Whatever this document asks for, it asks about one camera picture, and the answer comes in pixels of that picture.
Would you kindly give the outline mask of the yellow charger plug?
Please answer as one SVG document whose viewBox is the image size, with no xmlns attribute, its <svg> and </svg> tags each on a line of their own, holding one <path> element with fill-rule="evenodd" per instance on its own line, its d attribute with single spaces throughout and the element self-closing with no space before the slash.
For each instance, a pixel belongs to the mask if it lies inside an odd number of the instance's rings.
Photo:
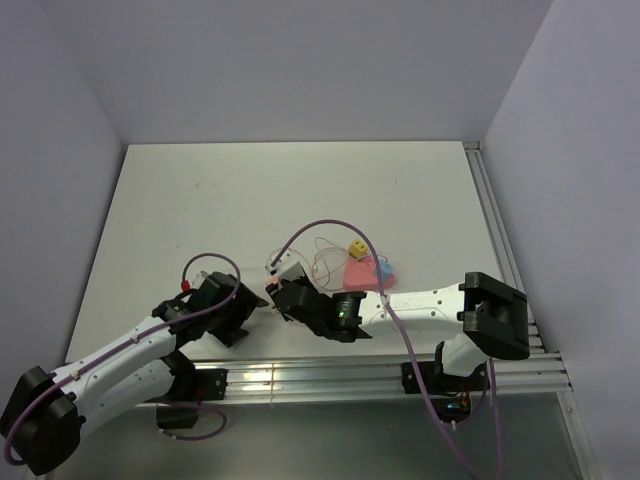
<svg viewBox="0 0 640 480">
<path fill-rule="evenodd" d="M 367 244 L 362 240 L 354 240 L 348 247 L 348 254 L 356 260 L 366 257 L 368 251 Z"/>
</svg>

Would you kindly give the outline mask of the pink triangular power strip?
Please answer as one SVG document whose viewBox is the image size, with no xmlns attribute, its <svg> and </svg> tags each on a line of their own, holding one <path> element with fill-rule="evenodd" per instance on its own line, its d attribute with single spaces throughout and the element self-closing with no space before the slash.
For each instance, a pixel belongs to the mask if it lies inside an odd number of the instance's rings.
<svg viewBox="0 0 640 480">
<path fill-rule="evenodd" d="M 396 284 L 396 276 L 393 272 L 392 277 L 383 286 L 385 289 L 391 288 Z M 376 263 L 371 256 L 356 260 L 349 257 L 347 259 L 344 277 L 343 290 L 352 291 L 372 291 L 378 289 L 378 278 L 376 273 Z"/>
</svg>

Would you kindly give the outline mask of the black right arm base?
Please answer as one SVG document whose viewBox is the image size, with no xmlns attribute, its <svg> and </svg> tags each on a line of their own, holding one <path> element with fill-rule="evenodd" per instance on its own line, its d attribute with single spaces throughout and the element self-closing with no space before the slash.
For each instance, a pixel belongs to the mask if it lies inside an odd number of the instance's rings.
<svg viewBox="0 0 640 480">
<path fill-rule="evenodd" d="M 444 343 L 436 347 L 432 361 L 418 361 L 419 374 L 414 372 L 411 362 L 401 364 L 401 385 L 404 393 L 420 394 L 418 379 L 421 378 L 432 400 L 438 418 L 449 424 L 460 424 L 469 420 L 481 407 L 490 389 L 488 364 L 478 365 L 467 377 L 444 373 L 442 350 Z"/>
</svg>

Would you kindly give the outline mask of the blue charger plug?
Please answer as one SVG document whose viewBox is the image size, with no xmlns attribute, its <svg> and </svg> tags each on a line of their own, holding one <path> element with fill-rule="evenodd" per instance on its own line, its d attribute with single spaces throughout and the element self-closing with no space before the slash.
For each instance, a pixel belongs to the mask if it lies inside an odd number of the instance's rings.
<svg viewBox="0 0 640 480">
<path fill-rule="evenodd" d="M 378 266 L 376 267 L 376 273 L 380 275 L 382 282 L 387 282 L 393 275 L 393 266 L 388 262 L 386 257 L 380 256 L 378 258 Z"/>
</svg>

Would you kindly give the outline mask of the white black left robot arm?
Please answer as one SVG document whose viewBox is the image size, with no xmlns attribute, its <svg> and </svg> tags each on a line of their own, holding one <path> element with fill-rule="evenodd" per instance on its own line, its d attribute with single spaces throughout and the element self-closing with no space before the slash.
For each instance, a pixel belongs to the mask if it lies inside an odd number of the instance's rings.
<svg viewBox="0 0 640 480">
<path fill-rule="evenodd" d="M 233 346 L 248 334 L 243 323 L 267 304 L 233 275 L 214 272 L 95 353 L 51 372 L 28 370 L 1 416 L 6 462 L 43 475 L 84 436 L 142 402 L 196 399 L 198 375 L 182 347 L 206 334 Z"/>
</svg>

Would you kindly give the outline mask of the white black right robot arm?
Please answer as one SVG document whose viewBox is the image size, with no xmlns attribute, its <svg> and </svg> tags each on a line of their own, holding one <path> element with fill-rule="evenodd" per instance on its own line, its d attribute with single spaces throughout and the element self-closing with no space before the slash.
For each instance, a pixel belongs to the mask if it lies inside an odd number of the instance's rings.
<svg viewBox="0 0 640 480">
<path fill-rule="evenodd" d="M 519 361 L 530 356 L 526 295 L 481 272 L 429 291 L 357 291 L 331 296 L 318 291 L 305 273 L 274 276 L 266 293 L 286 321 L 314 335 L 354 343 L 398 333 L 446 333 L 437 342 L 433 378 L 443 389 L 457 388 L 490 359 Z"/>
</svg>

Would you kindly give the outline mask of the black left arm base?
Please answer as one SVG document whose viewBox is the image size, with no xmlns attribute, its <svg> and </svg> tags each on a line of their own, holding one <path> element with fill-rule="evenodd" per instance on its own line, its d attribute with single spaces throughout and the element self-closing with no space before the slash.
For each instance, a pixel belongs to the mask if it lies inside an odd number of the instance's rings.
<svg viewBox="0 0 640 480">
<path fill-rule="evenodd" d="M 196 369 L 181 375 L 177 386 L 162 397 L 170 403 L 204 405 L 221 401 L 225 397 L 228 370 L 224 368 Z M 170 406 L 161 403 L 156 407 L 156 425 L 162 430 L 190 430 L 204 416 L 196 409 L 185 406 Z"/>
</svg>

